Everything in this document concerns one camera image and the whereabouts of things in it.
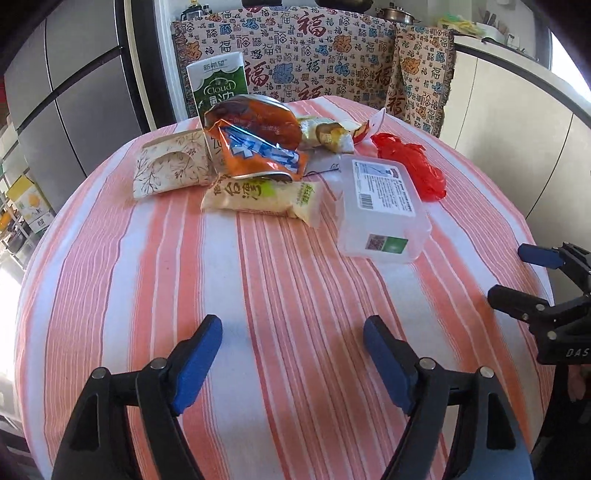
cooking pot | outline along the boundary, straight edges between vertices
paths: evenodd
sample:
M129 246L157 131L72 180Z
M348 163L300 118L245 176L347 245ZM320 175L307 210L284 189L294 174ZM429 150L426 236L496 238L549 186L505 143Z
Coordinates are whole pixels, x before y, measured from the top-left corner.
M402 23L404 25L413 25L417 22L420 22L420 20L417 20L400 7L381 8L378 10L378 18L382 18L383 20L388 20L391 22Z

blue gripper pad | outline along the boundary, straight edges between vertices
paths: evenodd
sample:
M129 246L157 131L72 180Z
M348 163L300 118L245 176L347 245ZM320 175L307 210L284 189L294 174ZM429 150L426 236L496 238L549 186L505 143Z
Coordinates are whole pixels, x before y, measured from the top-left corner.
M551 268L552 270L556 270L564 265L564 260L560 258L558 251L551 248L521 244L517 249L517 255L519 255L522 262Z
M368 350L392 402L410 415L415 404L418 357L407 342L396 340L382 319L371 316L363 326L363 343Z
M207 315L193 337L185 342L185 345L180 342L175 348L176 350L182 347L180 355L175 356L173 351L169 356L169 359L174 357L170 370L170 374L174 376L171 379L174 397L170 406L176 415L183 413L185 408L193 405L197 399L207 372L222 344L222 321L215 315Z

table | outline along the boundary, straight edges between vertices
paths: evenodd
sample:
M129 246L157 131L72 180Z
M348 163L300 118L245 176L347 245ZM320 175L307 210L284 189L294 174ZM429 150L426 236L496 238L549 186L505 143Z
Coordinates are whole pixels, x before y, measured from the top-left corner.
M329 96L298 113L363 121L374 109ZM222 347L195 403L181 417L208 479L378 479L405 426L362 344L379 314L419 356L448 369L489 365L508 392L530 447L553 370L535 362L526 326L493 311L496 283L551 300L542 268L523 264L533 243L523 216L474 165L395 118L382 131L420 143L447 177L447 197L427 204L433 232L420 258L392 268L336 249L339 173L318 230L297 219L201 213L205 188L132 198L144 143L195 128L190 119L127 143L76 190L37 248L19 302L17 388L25 432L49 477L88 375L167 356L208 313ZM375 156L371 143L360 153ZM157 478L139 412L130 411L145 479ZM454 417L431 475L440 478Z

cabinet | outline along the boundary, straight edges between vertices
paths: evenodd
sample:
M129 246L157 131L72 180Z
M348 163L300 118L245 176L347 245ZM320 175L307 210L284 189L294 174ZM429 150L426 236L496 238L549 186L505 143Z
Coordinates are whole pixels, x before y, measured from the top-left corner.
M441 126L439 139L444 141L452 148L456 148L457 140L460 138L462 125L472 86L474 85L474 76L476 74L476 57L467 53L456 53L456 65L453 71L452 88L449 92L446 106L443 109L444 122Z
M552 174L572 116L536 85L478 59L456 150L528 215Z
M591 250L591 129L573 118L564 149L527 223L538 245L563 242ZM554 300L560 303L581 295L562 272L549 270Z

orange snack bag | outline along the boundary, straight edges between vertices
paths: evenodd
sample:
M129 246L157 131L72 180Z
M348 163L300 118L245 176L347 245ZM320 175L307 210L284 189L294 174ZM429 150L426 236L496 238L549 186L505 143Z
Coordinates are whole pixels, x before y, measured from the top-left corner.
M220 142L226 169L235 179L279 175L287 180L301 180L304 174L306 154L281 148L225 118L217 120L206 131Z
M301 129L294 113L281 102L264 95L236 95L218 103L205 113L205 126L220 119L286 150L301 142Z

